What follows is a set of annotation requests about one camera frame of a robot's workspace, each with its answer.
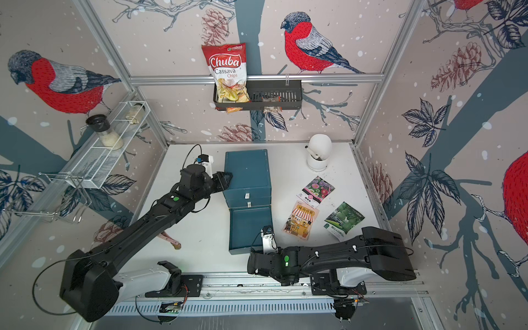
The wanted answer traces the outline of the teal drawer cabinet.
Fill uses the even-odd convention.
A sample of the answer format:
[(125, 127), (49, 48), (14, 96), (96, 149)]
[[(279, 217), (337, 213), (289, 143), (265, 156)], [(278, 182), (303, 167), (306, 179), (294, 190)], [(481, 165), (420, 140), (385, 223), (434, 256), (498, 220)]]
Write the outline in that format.
[(230, 211), (229, 253), (261, 251), (262, 230), (273, 229), (268, 151), (229, 151), (225, 155), (224, 170), (232, 173), (229, 188), (224, 191)]

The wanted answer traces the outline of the orange shop seed bag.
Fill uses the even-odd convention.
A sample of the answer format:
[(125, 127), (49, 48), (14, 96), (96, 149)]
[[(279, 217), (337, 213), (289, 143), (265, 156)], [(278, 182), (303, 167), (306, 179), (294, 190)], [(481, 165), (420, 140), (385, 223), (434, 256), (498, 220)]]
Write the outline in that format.
[(318, 214), (318, 209), (304, 202), (296, 202), (283, 227), (283, 232), (305, 241), (308, 240)]

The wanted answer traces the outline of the pink flower seed bag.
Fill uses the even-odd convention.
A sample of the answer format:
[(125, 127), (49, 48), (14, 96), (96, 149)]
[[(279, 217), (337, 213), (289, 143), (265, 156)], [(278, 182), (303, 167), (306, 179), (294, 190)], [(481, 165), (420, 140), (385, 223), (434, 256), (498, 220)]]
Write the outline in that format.
[(310, 207), (317, 208), (334, 190), (333, 185), (317, 176), (299, 192), (297, 197)]

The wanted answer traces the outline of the green gourd seed bag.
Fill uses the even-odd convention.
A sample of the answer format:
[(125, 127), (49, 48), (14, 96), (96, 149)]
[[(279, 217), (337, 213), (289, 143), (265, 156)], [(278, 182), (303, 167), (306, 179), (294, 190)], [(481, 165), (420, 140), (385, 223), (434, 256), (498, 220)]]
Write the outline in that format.
[(324, 221), (324, 228), (339, 241), (346, 239), (349, 231), (364, 220), (364, 215), (342, 202)]

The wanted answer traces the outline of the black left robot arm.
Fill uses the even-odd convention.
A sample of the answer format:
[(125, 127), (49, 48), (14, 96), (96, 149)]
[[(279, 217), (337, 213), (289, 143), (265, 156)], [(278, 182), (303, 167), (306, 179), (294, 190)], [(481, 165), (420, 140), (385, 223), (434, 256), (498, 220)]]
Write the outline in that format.
[(125, 293), (116, 279), (121, 268), (161, 232), (192, 213), (198, 202), (229, 188), (233, 174), (209, 175), (204, 166), (181, 170), (180, 181), (134, 224), (89, 252), (77, 250), (65, 261), (59, 296), (86, 321), (103, 317)]

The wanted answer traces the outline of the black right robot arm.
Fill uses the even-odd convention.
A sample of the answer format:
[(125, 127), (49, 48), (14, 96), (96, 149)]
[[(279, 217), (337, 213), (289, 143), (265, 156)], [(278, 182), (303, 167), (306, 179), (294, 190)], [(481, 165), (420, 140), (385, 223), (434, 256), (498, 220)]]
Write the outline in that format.
[(367, 226), (348, 241), (326, 246), (290, 246), (277, 252), (251, 251), (247, 272), (270, 277), (282, 286), (301, 277), (341, 268), (365, 268), (387, 281), (417, 278), (402, 237), (391, 231)]

